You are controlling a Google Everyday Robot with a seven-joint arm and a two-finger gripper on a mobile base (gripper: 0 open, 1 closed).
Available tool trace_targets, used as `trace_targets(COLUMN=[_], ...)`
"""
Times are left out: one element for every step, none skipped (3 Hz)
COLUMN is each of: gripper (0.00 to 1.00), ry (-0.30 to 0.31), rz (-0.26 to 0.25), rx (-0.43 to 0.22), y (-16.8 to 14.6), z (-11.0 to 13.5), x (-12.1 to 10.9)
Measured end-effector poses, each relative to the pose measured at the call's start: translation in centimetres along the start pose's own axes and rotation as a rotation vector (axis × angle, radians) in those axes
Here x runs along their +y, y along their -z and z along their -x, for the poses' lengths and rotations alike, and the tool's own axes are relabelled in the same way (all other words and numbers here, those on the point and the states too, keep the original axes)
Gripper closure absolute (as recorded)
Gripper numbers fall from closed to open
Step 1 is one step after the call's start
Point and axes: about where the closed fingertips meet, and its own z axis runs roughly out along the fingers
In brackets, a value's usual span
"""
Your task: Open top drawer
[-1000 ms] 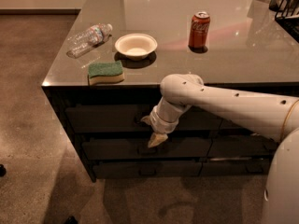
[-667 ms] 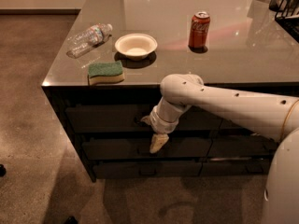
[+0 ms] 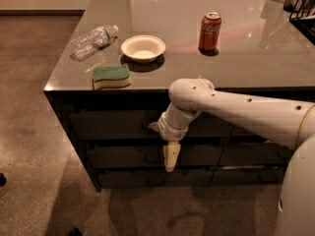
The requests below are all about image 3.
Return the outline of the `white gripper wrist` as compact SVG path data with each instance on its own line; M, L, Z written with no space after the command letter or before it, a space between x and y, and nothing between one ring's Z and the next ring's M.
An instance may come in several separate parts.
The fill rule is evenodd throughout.
M163 147L166 172L174 170L181 149L179 141L185 137L190 123L199 117L200 114L200 111L182 110L170 103L160 115L158 121L149 125L151 130L159 133L165 141L169 142Z

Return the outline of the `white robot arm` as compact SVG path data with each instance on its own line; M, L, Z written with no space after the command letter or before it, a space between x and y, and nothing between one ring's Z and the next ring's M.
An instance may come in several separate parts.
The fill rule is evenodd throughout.
M278 201L275 236L315 236L315 104L215 90L207 79L179 79L170 104L150 128L167 141L165 170L171 172L189 124L203 112L293 151Z

